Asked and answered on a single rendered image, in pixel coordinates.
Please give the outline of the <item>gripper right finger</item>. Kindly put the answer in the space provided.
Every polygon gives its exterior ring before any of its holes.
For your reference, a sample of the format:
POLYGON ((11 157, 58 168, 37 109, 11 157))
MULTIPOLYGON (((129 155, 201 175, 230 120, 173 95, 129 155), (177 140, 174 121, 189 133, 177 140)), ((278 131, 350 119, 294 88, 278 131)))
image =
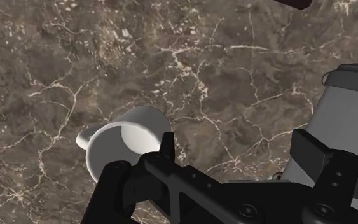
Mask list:
POLYGON ((291 158, 315 182, 303 224, 358 224, 358 155, 324 145, 304 129, 292 133, 291 158))

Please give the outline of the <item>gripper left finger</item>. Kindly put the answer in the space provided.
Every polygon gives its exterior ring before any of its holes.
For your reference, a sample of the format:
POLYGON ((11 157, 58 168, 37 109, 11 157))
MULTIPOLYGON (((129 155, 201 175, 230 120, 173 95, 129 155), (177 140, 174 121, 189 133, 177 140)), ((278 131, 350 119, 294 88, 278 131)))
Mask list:
POLYGON ((151 201, 170 224, 247 224, 243 199, 192 166, 174 162, 174 133, 166 132, 160 149, 136 165, 107 163, 81 224, 139 224, 135 205, 151 201))

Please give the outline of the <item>white mug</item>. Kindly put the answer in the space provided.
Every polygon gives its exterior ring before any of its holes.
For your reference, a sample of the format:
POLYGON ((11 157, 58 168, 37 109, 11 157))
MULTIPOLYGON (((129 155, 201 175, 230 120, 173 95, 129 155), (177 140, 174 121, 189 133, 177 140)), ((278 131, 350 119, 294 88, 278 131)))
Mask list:
POLYGON ((135 165, 141 155, 158 151, 163 134, 171 130, 159 109, 137 106, 105 125, 82 130, 76 144, 86 151, 87 170, 98 181, 108 163, 124 160, 135 165))

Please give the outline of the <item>grey box appliance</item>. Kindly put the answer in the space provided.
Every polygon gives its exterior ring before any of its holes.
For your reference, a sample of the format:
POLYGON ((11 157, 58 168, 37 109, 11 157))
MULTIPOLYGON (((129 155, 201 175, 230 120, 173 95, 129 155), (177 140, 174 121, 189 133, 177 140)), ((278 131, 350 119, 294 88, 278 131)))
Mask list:
POLYGON ((325 91, 305 130, 326 146, 358 155, 358 64, 323 76, 325 91))

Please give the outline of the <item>dark red robot stand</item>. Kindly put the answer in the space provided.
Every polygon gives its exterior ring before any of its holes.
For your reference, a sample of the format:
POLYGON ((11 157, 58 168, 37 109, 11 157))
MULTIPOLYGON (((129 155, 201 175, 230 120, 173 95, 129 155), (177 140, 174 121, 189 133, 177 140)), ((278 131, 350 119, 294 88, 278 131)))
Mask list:
POLYGON ((286 6, 296 8, 298 10, 304 10, 308 8, 313 0, 274 0, 278 3, 282 3, 286 6))

